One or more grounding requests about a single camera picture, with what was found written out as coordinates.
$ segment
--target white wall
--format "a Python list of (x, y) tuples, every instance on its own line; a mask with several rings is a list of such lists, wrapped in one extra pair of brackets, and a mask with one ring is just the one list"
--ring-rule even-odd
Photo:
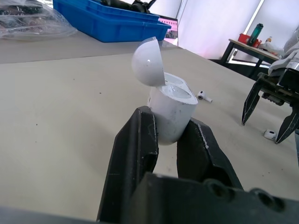
[(209, 59), (238, 39), (260, 0), (188, 0), (178, 27), (179, 46)]
[[(133, 3), (134, 0), (122, 0), (127, 3)], [(176, 18), (182, 0), (157, 0), (149, 9), (151, 13)]]
[[(265, 0), (252, 22), (247, 34), (251, 35), (258, 23), (263, 24), (263, 29), (258, 36), (265, 40), (272, 36), (272, 43), (283, 48), (299, 25), (299, 0)], [(235, 59), (257, 61), (242, 52), (238, 52)]]

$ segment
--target plastic bag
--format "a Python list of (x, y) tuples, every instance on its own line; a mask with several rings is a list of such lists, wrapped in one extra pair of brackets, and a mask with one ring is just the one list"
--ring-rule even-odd
[(59, 12), (37, 0), (0, 0), (0, 38), (38, 41), (76, 31)]

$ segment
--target black robotic claw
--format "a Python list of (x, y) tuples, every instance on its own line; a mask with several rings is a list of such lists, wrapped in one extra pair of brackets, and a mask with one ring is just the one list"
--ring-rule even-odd
[(299, 220), (299, 203), (242, 190), (212, 130), (191, 119), (177, 143), (178, 178), (151, 174), (158, 157), (155, 117), (137, 108), (117, 134), (98, 221), (114, 224), (265, 224)]
[[(178, 177), (197, 182), (217, 179), (242, 189), (232, 165), (220, 150), (211, 129), (192, 119), (177, 145)], [(155, 117), (146, 106), (137, 108), (117, 134), (106, 175), (98, 220), (125, 223), (130, 197), (158, 157)]]
[(297, 76), (291, 70), (283, 70), (283, 74), (280, 78), (269, 77), (264, 73), (258, 74), (259, 78), (254, 83), (249, 95), (244, 103), (244, 109), (242, 114), (242, 125), (245, 125), (248, 118), (254, 111), (260, 97), (259, 92), (264, 92), (263, 98), (270, 100), (281, 106), (284, 102), (287, 102), (292, 107), (292, 114), (286, 117), (280, 127), (276, 143), (280, 143), (285, 140), (289, 135), (299, 127), (299, 94), (295, 90), (289, 90), (291, 78)]

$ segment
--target white curtain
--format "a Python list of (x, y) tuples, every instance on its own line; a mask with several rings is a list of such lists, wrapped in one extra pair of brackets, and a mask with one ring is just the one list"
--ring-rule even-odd
[(244, 32), (259, 2), (188, 0), (178, 27), (179, 46), (208, 59), (221, 58), (228, 39)]

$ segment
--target gray table surface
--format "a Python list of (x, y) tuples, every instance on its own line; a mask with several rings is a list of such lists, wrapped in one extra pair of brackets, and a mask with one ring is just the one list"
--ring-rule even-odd
[[(178, 48), (165, 41), (159, 44), (161, 50)], [(103, 43), (79, 31), (67, 38), (46, 41), (0, 40), (0, 64), (128, 54), (138, 45), (139, 42)]]

